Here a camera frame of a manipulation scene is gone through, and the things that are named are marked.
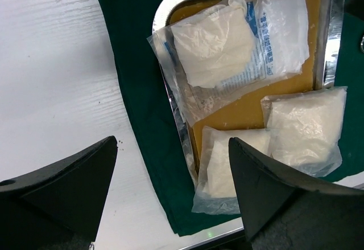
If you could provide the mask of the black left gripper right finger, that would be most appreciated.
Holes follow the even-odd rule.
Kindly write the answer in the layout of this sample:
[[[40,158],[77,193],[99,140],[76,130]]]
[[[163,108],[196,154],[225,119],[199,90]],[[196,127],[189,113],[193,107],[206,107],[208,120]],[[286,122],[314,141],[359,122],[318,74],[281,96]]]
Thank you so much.
[[[245,233],[254,237],[306,193],[355,196],[357,188],[330,183],[306,175],[276,161],[239,138],[229,140],[229,161]]]

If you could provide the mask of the dark green surgical cloth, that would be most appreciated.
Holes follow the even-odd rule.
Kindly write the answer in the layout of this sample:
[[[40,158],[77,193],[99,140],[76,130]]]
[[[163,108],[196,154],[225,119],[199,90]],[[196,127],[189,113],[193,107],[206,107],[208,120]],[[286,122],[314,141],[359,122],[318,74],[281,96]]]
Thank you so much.
[[[191,211],[193,183],[157,59],[147,42],[162,0],[98,0],[114,53],[123,102],[154,190],[179,236],[228,222],[230,216]],[[344,15],[335,84],[348,96],[339,142],[342,165],[328,176],[335,182],[363,171],[363,21]]]

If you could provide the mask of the stainless steel instrument tray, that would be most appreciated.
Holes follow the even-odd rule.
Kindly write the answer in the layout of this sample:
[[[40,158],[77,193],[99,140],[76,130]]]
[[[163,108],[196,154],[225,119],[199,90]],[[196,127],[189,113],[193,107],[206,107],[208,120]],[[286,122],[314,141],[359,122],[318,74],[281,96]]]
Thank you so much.
[[[157,8],[152,24],[152,32],[157,32],[170,24],[205,9],[222,0],[162,0]],[[342,33],[345,0],[319,0],[315,5],[318,18],[311,23],[317,28],[314,34],[314,61],[312,64],[313,88],[331,87],[336,76],[338,53]],[[172,72],[165,66],[175,61],[170,48],[161,49],[156,46],[157,54],[162,57],[159,62],[166,85],[169,103],[171,104],[179,138],[181,141],[188,171],[193,183],[198,180],[198,155],[196,138],[193,129],[185,118],[185,102]]]

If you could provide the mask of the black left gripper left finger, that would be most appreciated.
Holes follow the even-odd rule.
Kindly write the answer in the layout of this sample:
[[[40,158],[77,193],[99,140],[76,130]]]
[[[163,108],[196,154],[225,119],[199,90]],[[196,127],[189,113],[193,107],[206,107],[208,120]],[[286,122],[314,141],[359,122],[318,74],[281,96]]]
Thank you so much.
[[[117,140],[1,181],[1,249],[90,249],[117,159]]]

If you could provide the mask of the blue striped gauze packet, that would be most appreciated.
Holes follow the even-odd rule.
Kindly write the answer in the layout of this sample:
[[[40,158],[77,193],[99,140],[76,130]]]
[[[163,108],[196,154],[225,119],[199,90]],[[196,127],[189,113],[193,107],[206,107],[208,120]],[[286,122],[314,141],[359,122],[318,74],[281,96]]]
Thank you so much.
[[[223,0],[221,4],[236,3]],[[243,72],[220,81],[218,88],[246,87],[250,92],[302,72],[309,58],[305,0],[245,0],[245,16],[255,38]]]

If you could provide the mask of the white gauze pad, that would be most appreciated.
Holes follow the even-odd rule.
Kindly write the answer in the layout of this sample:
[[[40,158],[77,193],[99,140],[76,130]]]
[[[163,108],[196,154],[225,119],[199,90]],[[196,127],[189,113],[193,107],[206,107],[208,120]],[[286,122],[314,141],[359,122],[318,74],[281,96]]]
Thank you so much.
[[[229,161],[229,140],[237,137],[269,156],[276,135],[275,129],[217,130],[204,127],[192,212],[208,215],[239,214]]]
[[[262,98],[264,125],[274,132],[273,159],[316,178],[341,166],[346,97],[346,87],[331,87]]]
[[[184,118],[193,125],[232,97],[225,80],[245,72],[256,38],[247,4],[217,4],[148,39]]]

